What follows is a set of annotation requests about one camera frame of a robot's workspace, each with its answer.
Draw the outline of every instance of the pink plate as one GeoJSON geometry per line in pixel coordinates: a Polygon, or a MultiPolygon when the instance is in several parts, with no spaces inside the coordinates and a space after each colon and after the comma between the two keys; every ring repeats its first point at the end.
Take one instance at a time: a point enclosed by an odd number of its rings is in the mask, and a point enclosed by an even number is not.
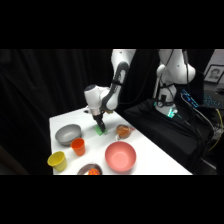
{"type": "Polygon", "coordinates": [[[106,150],[106,162],[110,168],[118,172],[130,170],[136,162],[134,148],[126,142],[115,142],[106,150]]]}

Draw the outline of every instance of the silver bowl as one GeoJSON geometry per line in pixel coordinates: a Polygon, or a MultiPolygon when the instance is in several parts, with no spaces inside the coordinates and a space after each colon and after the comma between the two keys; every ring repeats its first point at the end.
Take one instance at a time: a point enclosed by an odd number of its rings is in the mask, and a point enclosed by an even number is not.
{"type": "Polygon", "coordinates": [[[67,125],[57,131],[55,139],[64,146],[70,146],[71,143],[77,139],[81,138],[81,128],[76,124],[67,125]]]}
{"type": "Polygon", "coordinates": [[[100,175],[103,175],[101,167],[95,163],[85,165],[81,170],[79,170],[77,175],[86,175],[90,169],[97,169],[99,170],[100,175]]]}

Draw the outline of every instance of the black background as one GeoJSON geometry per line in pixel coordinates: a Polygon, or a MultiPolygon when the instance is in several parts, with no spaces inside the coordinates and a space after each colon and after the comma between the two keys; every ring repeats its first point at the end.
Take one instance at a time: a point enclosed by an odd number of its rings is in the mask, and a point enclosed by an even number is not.
{"type": "MultiPolygon", "coordinates": [[[[189,63],[204,71],[214,49],[188,49],[189,63]]],[[[52,174],[49,118],[86,106],[83,90],[110,86],[112,49],[1,49],[0,144],[30,174],[52,174]]],[[[151,98],[159,57],[156,49],[138,49],[117,112],[151,98]],[[149,72],[153,59],[155,64],[149,72]]]]}

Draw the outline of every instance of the tabletop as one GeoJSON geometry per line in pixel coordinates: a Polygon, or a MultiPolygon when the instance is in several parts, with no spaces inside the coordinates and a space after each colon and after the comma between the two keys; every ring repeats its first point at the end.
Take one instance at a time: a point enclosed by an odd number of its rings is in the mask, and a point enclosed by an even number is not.
{"type": "Polygon", "coordinates": [[[78,171],[89,163],[98,164],[103,170],[103,175],[192,175],[138,130],[132,131],[127,139],[122,140],[135,149],[136,163],[130,171],[117,173],[107,165],[105,152],[107,147],[116,141],[116,127],[120,124],[131,125],[116,112],[105,113],[103,120],[108,132],[99,136],[94,129],[96,121],[93,120],[91,114],[83,111],[84,109],[80,109],[50,118],[52,154],[63,151],[68,163],[64,171],[59,173],[54,170],[54,175],[77,175],[78,171]],[[77,124],[82,129],[86,153],[81,157],[77,156],[70,146],[62,146],[55,139],[56,132],[69,124],[77,124]]]}

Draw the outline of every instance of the small bowl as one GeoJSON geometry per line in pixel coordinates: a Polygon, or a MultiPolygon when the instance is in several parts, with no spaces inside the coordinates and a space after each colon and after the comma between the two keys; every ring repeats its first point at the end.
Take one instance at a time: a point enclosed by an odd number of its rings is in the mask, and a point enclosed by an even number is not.
{"type": "Polygon", "coordinates": [[[136,162],[134,148],[126,142],[115,142],[106,150],[105,159],[108,166],[117,172],[129,171],[136,162]]]}
{"type": "Polygon", "coordinates": [[[55,139],[64,146],[70,146],[77,138],[81,138],[81,128],[75,124],[61,128],[55,135],[55,139]]]}
{"type": "Polygon", "coordinates": [[[79,175],[79,176],[85,175],[91,169],[97,169],[97,170],[99,170],[100,175],[103,175],[103,171],[102,171],[101,167],[95,163],[85,165],[81,170],[79,170],[77,175],[79,175]]]}

